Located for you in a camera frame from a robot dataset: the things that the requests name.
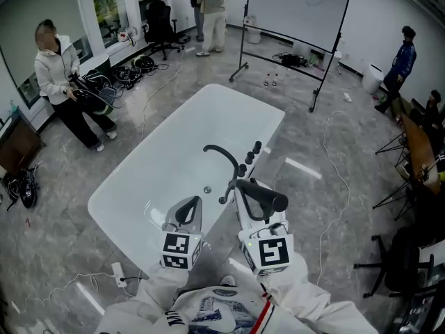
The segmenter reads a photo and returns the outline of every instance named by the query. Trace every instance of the person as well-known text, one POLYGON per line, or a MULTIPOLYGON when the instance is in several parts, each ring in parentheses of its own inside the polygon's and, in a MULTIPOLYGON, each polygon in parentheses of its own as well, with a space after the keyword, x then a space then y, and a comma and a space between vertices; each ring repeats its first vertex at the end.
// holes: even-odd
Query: person
POLYGON ((402 88, 406 78, 411 74, 414 63, 417 59, 416 48, 414 47, 414 37, 416 32, 409 26, 403 27, 402 30, 404 41, 402 47, 398 50, 392 68, 383 80, 388 89, 387 99, 381 105, 375 106, 375 110, 384 113, 393 100, 400 97, 399 90, 402 88))
POLYGON ((213 50, 222 52, 225 45, 225 20, 226 13, 224 0, 197 0, 201 5, 201 11, 204 11, 204 43, 202 51, 196 53, 198 57, 210 56, 210 50, 213 44, 213 32, 216 32, 216 41, 213 50))
POLYGON ((204 33, 202 27, 204 26, 204 14, 201 12, 201 5, 197 3, 197 0, 190 0, 192 8, 195 11, 195 23, 197 29, 196 40, 198 42, 204 41, 204 33))
MULTIPOLYGON (((444 147, 444 126, 442 125, 442 118, 439 114, 439 109, 437 105, 442 101, 442 96, 437 90, 433 90, 426 104, 426 111, 423 117, 422 123, 419 127, 426 133, 430 139, 430 144, 432 148, 432 153, 437 156, 442 153, 442 148, 444 147)), ((407 145, 406 138, 399 139, 401 145, 407 145)), ((410 161, 406 161, 399 164, 396 167, 398 173, 408 180, 411 175, 412 165, 410 161)))
POLYGON ((87 148, 103 151, 103 143, 91 131, 82 113, 87 113, 111 140, 118 135, 116 125, 108 116, 83 110, 76 102, 69 77, 79 74, 80 61, 70 38, 58 35, 50 19, 38 24, 34 37, 38 46, 34 68, 40 90, 47 95, 56 115, 87 148))
POLYGON ((442 101, 442 96, 437 90, 431 92, 426 104, 425 118, 421 128, 428 135, 432 151, 438 154, 444 145, 444 126, 437 105, 442 101))
POLYGON ((96 334, 378 333, 354 303, 330 303, 330 294, 308 281, 297 253, 283 272, 258 277, 265 290, 258 283, 236 287, 234 277, 225 276, 219 285, 182 292, 175 301, 187 271, 155 264, 148 276, 135 297, 106 309, 96 334))

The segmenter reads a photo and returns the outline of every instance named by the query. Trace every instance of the wooden table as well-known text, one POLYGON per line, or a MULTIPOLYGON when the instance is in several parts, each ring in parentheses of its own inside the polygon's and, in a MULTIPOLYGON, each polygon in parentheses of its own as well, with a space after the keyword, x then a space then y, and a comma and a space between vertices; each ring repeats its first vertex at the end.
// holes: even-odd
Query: wooden table
MULTIPOLYGON (((402 121, 407 135, 408 148, 410 149, 413 178, 422 181, 422 167, 427 166, 430 168, 436 162, 430 139, 427 134, 405 114, 402 114, 402 121)), ((425 185, 435 194, 439 194, 440 181, 436 166, 430 170, 429 179, 425 182, 425 185)))

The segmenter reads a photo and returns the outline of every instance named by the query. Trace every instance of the faucet handle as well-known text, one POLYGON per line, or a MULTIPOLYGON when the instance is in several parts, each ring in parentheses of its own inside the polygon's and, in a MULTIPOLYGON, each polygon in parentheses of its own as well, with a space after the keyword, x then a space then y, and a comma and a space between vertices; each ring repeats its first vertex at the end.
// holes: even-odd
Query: faucet handle
POLYGON ((255 153, 248 152, 248 156, 245 158, 246 164, 252 164, 254 158, 255 158, 255 153))
POLYGON ((253 147, 253 153, 259 154, 261 151, 261 147, 263 147, 263 144, 261 142, 257 141, 255 143, 255 147, 253 147))
POLYGON ((245 164, 241 164, 239 166, 238 177, 244 177, 245 173, 248 171, 248 167, 245 164))

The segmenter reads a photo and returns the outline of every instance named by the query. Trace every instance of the trash can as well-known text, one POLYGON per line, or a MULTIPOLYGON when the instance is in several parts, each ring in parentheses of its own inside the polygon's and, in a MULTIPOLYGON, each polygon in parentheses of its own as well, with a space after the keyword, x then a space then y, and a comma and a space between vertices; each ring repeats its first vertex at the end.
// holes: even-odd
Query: trash can
POLYGON ((383 71, 373 64, 370 64, 364 71, 362 85, 369 94, 375 94, 383 82, 383 71))

